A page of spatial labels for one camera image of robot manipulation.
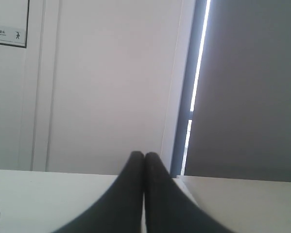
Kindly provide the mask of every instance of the white desk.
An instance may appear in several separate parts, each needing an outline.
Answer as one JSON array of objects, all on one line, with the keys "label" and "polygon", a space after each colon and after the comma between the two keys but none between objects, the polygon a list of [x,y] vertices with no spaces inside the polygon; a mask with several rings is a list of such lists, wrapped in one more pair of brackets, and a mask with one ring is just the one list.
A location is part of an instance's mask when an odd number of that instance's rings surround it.
[{"label": "white desk", "polygon": [[179,178],[202,209],[236,233],[291,233],[291,183]]},{"label": "white desk", "polygon": [[116,177],[0,170],[0,233],[51,233],[97,201]]}]

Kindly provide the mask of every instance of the white table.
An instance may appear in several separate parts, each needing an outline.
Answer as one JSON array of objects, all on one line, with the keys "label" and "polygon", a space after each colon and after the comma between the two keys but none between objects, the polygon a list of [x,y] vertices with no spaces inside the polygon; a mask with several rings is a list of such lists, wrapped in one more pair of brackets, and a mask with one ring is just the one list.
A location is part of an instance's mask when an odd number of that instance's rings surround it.
[{"label": "white table", "polygon": [[291,183],[178,178],[202,209],[236,233],[291,233]]},{"label": "white table", "polygon": [[[116,178],[0,170],[0,233],[51,233],[97,201]],[[185,185],[175,180],[193,200]]]}]

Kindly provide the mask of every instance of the gray window blind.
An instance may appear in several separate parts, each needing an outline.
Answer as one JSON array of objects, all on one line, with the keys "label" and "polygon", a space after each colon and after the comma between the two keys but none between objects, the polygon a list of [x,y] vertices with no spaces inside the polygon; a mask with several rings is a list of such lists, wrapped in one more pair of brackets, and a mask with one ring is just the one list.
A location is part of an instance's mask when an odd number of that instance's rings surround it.
[{"label": "gray window blind", "polygon": [[212,0],[186,175],[291,181],[291,0]]}]

